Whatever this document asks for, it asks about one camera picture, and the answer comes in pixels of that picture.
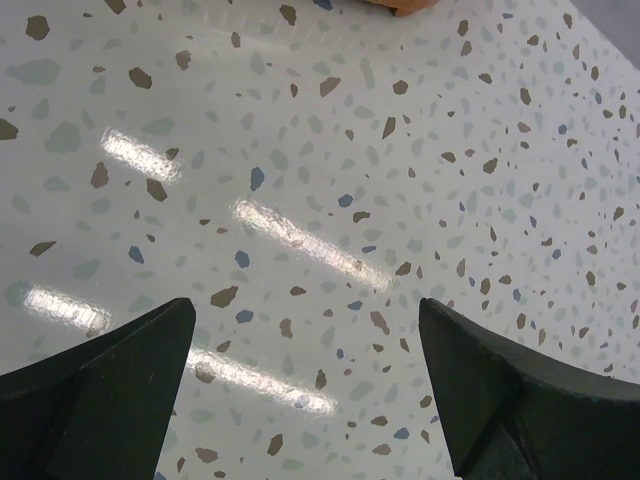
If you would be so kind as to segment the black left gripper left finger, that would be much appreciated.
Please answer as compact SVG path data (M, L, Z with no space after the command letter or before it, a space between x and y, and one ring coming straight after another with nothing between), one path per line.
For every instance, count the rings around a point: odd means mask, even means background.
M195 321L176 298L2 375L2 478L153 478Z

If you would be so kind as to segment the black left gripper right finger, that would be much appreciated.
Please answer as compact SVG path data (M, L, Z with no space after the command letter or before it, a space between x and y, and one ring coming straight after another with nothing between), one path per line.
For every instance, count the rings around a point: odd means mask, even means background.
M636 479L639 387L573 367L422 299L419 333L461 479Z

